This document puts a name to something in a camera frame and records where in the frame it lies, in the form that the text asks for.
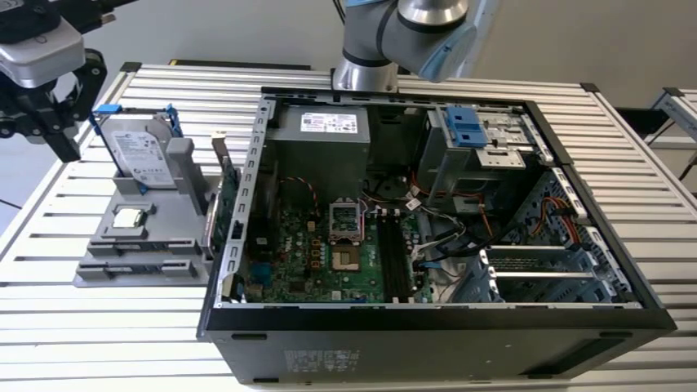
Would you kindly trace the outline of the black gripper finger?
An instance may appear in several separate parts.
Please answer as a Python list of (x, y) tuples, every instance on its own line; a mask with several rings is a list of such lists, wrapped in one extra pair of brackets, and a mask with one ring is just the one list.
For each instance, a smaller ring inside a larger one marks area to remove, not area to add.
[(12, 96), (1, 95), (1, 138), (17, 135), (32, 144), (44, 143), (43, 128), (36, 118), (16, 104)]
[(92, 114), (92, 107), (107, 77), (107, 67), (100, 51), (85, 49), (85, 64), (76, 69), (75, 85), (63, 101), (52, 99), (45, 125), (44, 139), (53, 153), (64, 163), (80, 159), (75, 138), (65, 134), (77, 122), (84, 122)]

